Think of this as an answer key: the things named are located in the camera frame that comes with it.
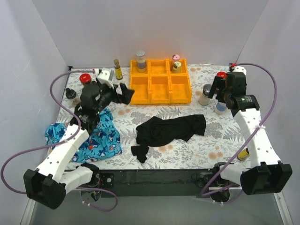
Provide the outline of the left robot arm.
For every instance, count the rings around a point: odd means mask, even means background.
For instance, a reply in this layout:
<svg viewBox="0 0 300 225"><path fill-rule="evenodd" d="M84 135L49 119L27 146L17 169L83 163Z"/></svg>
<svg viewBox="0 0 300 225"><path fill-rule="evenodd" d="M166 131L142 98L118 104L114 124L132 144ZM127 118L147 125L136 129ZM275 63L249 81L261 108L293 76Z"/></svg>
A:
<svg viewBox="0 0 300 225"><path fill-rule="evenodd" d="M80 103L61 142L35 170L28 169L24 176L27 196L50 209L58 208L66 194L76 188L92 190L100 185L97 166L84 163L65 173L69 161L90 137L100 121L100 113L111 103L128 105L134 90L124 83L109 87L107 84L88 84L83 87Z"/></svg>

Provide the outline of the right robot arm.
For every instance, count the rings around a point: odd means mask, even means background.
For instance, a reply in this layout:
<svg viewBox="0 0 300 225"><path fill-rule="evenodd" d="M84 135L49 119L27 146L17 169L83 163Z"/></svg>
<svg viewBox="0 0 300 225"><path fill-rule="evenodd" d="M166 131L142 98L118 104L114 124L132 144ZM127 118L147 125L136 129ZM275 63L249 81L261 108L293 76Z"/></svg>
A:
<svg viewBox="0 0 300 225"><path fill-rule="evenodd" d="M282 163L261 124L260 106L254 95L246 94L246 75L228 72L225 78L215 76L209 98L226 104L238 123L250 156L250 168L226 163L212 174L213 183L223 186L228 181L238 184L247 195L279 193L292 175L290 164Z"/></svg>

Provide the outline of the yellow-lid spice shaker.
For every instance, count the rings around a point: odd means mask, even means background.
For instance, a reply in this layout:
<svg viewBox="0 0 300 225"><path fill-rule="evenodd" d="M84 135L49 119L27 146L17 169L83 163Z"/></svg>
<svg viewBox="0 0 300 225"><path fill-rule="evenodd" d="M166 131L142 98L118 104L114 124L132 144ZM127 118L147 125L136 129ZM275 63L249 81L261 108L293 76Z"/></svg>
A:
<svg viewBox="0 0 300 225"><path fill-rule="evenodd" d="M181 73L182 63L180 61L176 61L172 66L172 73Z"/></svg>

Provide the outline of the pink-lid spice shaker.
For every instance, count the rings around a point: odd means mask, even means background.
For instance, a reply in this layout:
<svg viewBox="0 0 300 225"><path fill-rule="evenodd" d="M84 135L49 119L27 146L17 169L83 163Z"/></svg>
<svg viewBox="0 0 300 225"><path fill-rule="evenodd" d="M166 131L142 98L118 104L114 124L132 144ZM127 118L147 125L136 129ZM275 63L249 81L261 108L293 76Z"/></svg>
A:
<svg viewBox="0 0 300 225"><path fill-rule="evenodd" d="M178 54L174 54L174 55L172 56L172 62L175 63L175 62L177 62L177 61L180 61L180 56L179 56Z"/></svg>

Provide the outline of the blue-label spice jar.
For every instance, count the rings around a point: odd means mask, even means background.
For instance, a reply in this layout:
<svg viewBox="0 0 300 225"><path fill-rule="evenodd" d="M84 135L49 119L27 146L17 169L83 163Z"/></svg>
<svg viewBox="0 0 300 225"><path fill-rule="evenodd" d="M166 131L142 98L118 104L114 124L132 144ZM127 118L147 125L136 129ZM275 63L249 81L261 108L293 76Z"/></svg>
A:
<svg viewBox="0 0 300 225"><path fill-rule="evenodd" d="M146 71L146 59L145 59L145 51L139 50L135 54L136 56L136 62L137 62L137 70L139 73L145 73Z"/></svg>
<svg viewBox="0 0 300 225"><path fill-rule="evenodd" d="M218 115L222 115L226 112L227 110L227 106L226 103L222 103L222 102L217 102L215 108L214 108L214 112Z"/></svg>

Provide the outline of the small yellow-label sauce bottle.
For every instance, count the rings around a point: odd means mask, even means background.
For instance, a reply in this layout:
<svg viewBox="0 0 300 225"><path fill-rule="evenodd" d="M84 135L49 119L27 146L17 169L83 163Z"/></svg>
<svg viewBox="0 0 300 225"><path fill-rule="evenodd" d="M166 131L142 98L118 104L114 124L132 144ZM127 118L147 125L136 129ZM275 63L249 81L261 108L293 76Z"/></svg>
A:
<svg viewBox="0 0 300 225"><path fill-rule="evenodd" d="M122 70L121 70L121 67L120 67L119 60L115 59L113 62L114 62L114 69L115 69L116 78L118 80L121 80L123 78L123 74L122 74Z"/></svg>

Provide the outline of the red-lid sauce jar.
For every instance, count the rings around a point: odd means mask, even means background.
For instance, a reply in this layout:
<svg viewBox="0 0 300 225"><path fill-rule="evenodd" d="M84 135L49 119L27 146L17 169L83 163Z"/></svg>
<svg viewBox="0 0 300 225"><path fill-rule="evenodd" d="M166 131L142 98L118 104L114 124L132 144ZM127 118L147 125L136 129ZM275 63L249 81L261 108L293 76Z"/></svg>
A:
<svg viewBox="0 0 300 225"><path fill-rule="evenodd" d="M217 73L218 77L221 77L222 79L225 79L227 77L227 73L224 71L220 71Z"/></svg>
<svg viewBox="0 0 300 225"><path fill-rule="evenodd" d="M81 74L79 77L79 80L83 86L91 84L91 81L92 81L91 76L88 73Z"/></svg>

